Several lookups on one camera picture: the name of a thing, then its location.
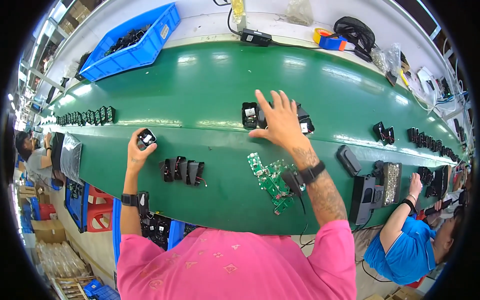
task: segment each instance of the green conveyor belt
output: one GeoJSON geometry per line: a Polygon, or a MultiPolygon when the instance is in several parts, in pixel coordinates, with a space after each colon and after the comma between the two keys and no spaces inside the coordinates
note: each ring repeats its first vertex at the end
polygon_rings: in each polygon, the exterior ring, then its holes
{"type": "MultiPolygon", "coordinates": [[[[300,234],[305,218],[296,205],[280,216],[273,213],[269,194],[260,190],[247,155],[258,152],[264,165],[288,154],[269,141],[252,139],[241,125],[242,102],[256,101],[255,89],[267,97],[283,90],[302,104],[316,128],[312,145],[326,164],[347,211],[353,178],[336,158],[347,144],[369,174],[376,160],[403,164],[401,197],[408,194],[409,175],[418,166],[435,168],[452,161],[408,142],[407,128],[442,139],[461,154],[454,133],[435,115],[427,116],[413,96],[392,87],[381,75],[328,54],[298,48],[251,47],[239,42],[215,42],[162,50],[150,66],[123,72],[95,83],[83,82],[53,104],[57,116],[113,106],[116,123],[105,126],[58,127],[82,143],[80,177],[120,197],[132,132],[148,127],[158,149],[142,170],[139,190],[150,192],[150,209],[201,226],[259,234],[300,234]],[[393,126],[396,142],[383,146],[372,126],[393,126]],[[205,162],[208,187],[163,182],[159,161],[175,156],[205,162]]],[[[308,197],[306,234],[318,230],[308,197]]],[[[422,199],[426,207],[433,198],[422,199]]],[[[368,226],[386,221],[396,205],[375,210],[368,226]]]]}

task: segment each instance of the person in pink shirt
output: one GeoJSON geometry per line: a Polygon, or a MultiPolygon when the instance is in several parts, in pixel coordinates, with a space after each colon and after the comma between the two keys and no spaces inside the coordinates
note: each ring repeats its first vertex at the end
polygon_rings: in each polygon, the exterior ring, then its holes
{"type": "MultiPolygon", "coordinates": [[[[295,101],[271,92],[274,107],[255,91],[268,129],[265,138],[287,150],[299,170],[323,163],[300,129],[295,101]]],[[[138,173],[156,144],[141,151],[137,134],[128,145],[123,193],[137,194],[138,173]]],[[[320,225],[312,254],[305,257],[290,236],[257,235],[197,228],[175,248],[164,251],[142,237],[136,206],[122,206],[118,290],[130,299],[355,299],[355,249],[347,212],[324,169],[307,185],[320,225]]]]}

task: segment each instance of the arm tattoo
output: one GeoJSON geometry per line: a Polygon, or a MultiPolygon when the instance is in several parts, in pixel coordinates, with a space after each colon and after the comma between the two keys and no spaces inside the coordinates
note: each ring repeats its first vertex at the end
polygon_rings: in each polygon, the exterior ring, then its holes
{"type": "MultiPolygon", "coordinates": [[[[307,166],[316,166],[320,161],[313,149],[294,148],[293,152],[295,159],[307,166]]],[[[307,191],[320,226],[332,220],[347,219],[345,204],[326,170],[307,186],[307,191]]]]}

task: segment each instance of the black wristwatch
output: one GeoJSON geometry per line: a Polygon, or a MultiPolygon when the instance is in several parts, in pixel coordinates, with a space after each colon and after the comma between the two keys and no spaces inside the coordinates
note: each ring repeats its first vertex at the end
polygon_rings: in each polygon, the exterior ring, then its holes
{"type": "Polygon", "coordinates": [[[402,204],[402,203],[406,203],[410,206],[410,214],[409,215],[411,215],[412,213],[415,213],[415,214],[418,215],[417,209],[415,208],[415,205],[413,205],[413,202],[410,199],[405,198],[405,199],[403,199],[403,201],[400,204],[402,204]]]}
{"type": "Polygon", "coordinates": [[[138,207],[138,196],[137,195],[122,194],[121,198],[120,198],[120,201],[121,201],[122,205],[138,207]]]}
{"type": "Polygon", "coordinates": [[[317,179],[318,175],[325,170],[325,164],[323,161],[320,161],[315,167],[308,167],[304,170],[299,171],[301,178],[305,184],[309,184],[317,179]]]}

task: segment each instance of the hand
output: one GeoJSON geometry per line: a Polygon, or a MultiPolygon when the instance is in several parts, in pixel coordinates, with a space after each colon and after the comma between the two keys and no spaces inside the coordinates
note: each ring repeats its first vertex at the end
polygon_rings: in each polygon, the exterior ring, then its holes
{"type": "Polygon", "coordinates": [[[273,108],[270,107],[260,90],[255,91],[258,103],[265,113],[268,129],[252,130],[249,136],[267,139],[290,153],[293,147],[302,144],[309,145],[310,141],[300,129],[295,101],[290,102],[283,91],[280,91],[280,95],[275,91],[271,91],[270,94],[273,98],[273,108]]]}
{"type": "Polygon", "coordinates": [[[156,143],[149,145],[145,150],[140,150],[137,146],[138,143],[138,134],[142,132],[145,128],[137,129],[133,134],[130,142],[128,143],[128,160],[127,160],[127,173],[131,172],[133,174],[138,174],[147,157],[155,151],[156,143]]]}
{"type": "Polygon", "coordinates": [[[435,204],[433,205],[435,210],[441,210],[442,209],[442,203],[443,203],[443,200],[438,200],[437,202],[435,202],[435,204]]]}
{"type": "Polygon", "coordinates": [[[50,147],[50,140],[51,140],[51,139],[52,139],[52,133],[49,132],[49,133],[47,133],[47,135],[45,136],[45,140],[44,140],[45,148],[50,147]]]}
{"type": "Polygon", "coordinates": [[[421,181],[420,175],[417,173],[412,173],[412,181],[410,182],[410,188],[408,193],[415,197],[415,200],[419,198],[421,192],[421,181]]]}

